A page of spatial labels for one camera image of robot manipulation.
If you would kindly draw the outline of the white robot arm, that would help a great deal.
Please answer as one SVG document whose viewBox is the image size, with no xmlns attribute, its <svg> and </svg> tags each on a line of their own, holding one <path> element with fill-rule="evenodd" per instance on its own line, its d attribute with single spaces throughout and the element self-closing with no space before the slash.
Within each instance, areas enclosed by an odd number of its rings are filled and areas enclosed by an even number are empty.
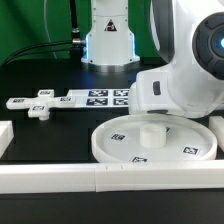
<svg viewBox="0 0 224 224">
<path fill-rule="evenodd" d="M 82 64 L 100 72 L 138 64 L 128 0 L 90 1 L 92 28 Z M 224 0 L 151 0 L 149 27 L 166 64 L 137 74 L 129 112 L 199 118 L 223 106 Z"/>
</svg>

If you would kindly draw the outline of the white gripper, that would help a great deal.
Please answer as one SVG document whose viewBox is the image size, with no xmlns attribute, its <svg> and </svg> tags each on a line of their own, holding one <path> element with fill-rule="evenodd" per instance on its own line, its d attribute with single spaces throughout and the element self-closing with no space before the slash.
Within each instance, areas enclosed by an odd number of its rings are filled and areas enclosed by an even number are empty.
<svg viewBox="0 0 224 224">
<path fill-rule="evenodd" d="M 168 73 L 161 69 L 141 71 L 128 95 L 130 114 L 171 113 L 174 102 L 167 89 Z"/>
</svg>

